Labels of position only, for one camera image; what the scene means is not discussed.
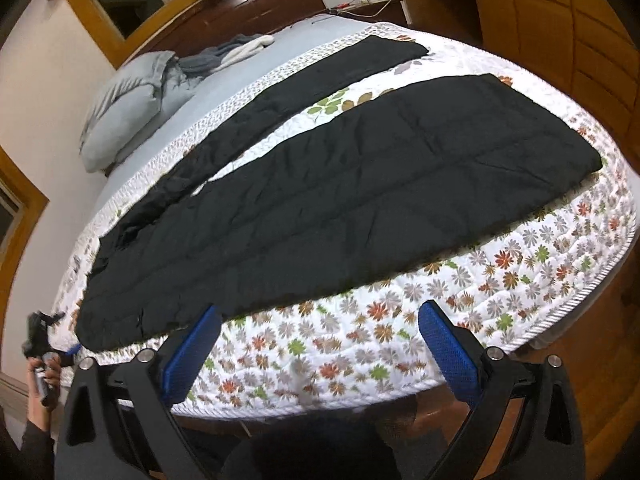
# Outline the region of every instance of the light blue bed sheet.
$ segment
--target light blue bed sheet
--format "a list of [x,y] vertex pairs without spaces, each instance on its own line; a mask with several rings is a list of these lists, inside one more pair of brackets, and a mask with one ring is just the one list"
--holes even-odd
[[369,25],[338,16],[315,16],[274,34],[275,42],[255,56],[207,77],[196,95],[111,173],[92,216],[169,142],[242,88],[316,46],[360,32]]

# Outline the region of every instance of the person's arm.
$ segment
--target person's arm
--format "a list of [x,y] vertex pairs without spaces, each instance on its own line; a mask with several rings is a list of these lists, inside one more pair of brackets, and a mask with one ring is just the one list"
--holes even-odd
[[56,355],[54,359],[47,361],[47,365],[49,369],[45,373],[45,380],[54,387],[56,395],[54,402],[45,407],[40,402],[34,373],[36,368],[42,366],[42,361],[34,358],[28,360],[27,425],[20,448],[20,454],[28,464],[32,477],[39,480],[53,480],[54,476],[53,439],[50,436],[51,412],[58,404],[58,396],[60,395],[60,358]]

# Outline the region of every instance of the pillow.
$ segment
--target pillow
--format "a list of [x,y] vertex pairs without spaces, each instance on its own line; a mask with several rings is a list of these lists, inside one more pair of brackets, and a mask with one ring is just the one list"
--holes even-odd
[[151,85],[159,90],[167,63],[174,56],[175,52],[170,50],[147,52],[120,67],[94,99],[94,104],[84,121],[80,135],[80,148],[82,149],[89,130],[123,95],[144,85]]
[[162,85],[162,102],[160,113],[153,117],[116,155],[116,165],[133,153],[138,146],[151,137],[160,126],[167,122],[182,106],[193,97],[201,79],[187,78],[177,64],[166,70],[165,82]]
[[103,170],[116,154],[160,111],[159,92],[153,85],[138,86],[124,94],[87,133],[80,158],[88,173]]

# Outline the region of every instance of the blue gripper pad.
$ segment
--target blue gripper pad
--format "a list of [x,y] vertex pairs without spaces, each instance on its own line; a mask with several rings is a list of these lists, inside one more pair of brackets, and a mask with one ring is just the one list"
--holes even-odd
[[164,366],[160,384],[167,406],[183,402],[204,361],[220,337],[222,318],[214,306],[202,315]]
[[456,331],[465,329],[454,327],[446,314],[440,316],[436,309],[442,312],[433,300],[426,301],[420,307],[420,334],[456,399],[466,402],[472,408],[481,394],[478,368],[454,335]]

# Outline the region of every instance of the quilted bedspread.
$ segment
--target quilted bedspread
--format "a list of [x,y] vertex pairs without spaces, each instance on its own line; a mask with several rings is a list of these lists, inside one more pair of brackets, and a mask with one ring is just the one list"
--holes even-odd
[[[493,73],[577,130],[601,154],[602,170],[505,232],[441,254],[394,279],[225,323],[188,399],[175,405],[174,412],[208,418],[283,416],[363,406],[434,387],[443,379],[417,327],[417,309],[430,298],[483,345],[505,351],[523,345],[575,308],[620,260],[634,236],[635,205],[626,184],[626,161],[614,141],[575,102],[509,61],[457,41],[377,23],[319,46],[238,92],[127,182],[78,238],[54,305],[55,311],[69,316],[51,329],[52,345],[64,349],[77,343],[74,323],[98,238],[123,212],[191,146],[261,90],[369,34],[417,41],[431,51],[327,96],[214,178],[385,92],[440,76],[481,73]],[[100,354],[82,349],[79,358],[94,355],[102,364],[117,363],[162,342],[155,338]],[[71,373],[64,371],[63,384],[70,384]]]

